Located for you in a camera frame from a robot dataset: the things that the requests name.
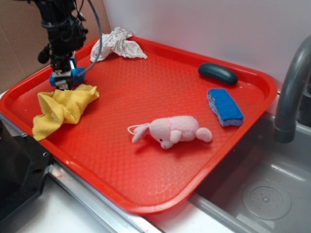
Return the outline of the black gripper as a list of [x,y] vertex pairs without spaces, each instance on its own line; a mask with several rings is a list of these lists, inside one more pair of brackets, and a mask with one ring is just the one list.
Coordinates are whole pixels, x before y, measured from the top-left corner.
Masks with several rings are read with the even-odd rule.
[[[77,57],[74,51],[84,45],[88,29],[72,15],[57,22],[42,21],[41,24],[47,30],[49,43],[39,53],[38,61],[44,64],[51,60],[50,83],[52,86],[59,90],[71,90],[72,72],[75,72],[77,68]],[[57,60],[69,54],[71,54],[69,59],[56,63]]]

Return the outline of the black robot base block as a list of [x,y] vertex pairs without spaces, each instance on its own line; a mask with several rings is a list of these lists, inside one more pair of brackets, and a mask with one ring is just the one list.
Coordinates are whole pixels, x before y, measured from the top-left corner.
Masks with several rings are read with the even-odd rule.
[[51,159],[31,136],[12,136],[0,123],[1,223],[42,194]]

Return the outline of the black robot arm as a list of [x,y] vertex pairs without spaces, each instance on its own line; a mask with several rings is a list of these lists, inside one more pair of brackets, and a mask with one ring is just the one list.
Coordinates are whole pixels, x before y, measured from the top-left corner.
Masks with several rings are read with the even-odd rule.
[[75,0],[35,0],[42,21],[47,30],[49,43],[38,55],[42,64],[50,61],[52,73],[50,84],[60,90],[71,90],[75,83],[83,82],[83,67],[77,67],[76,51],[86,41],[88,29],[81,8]]

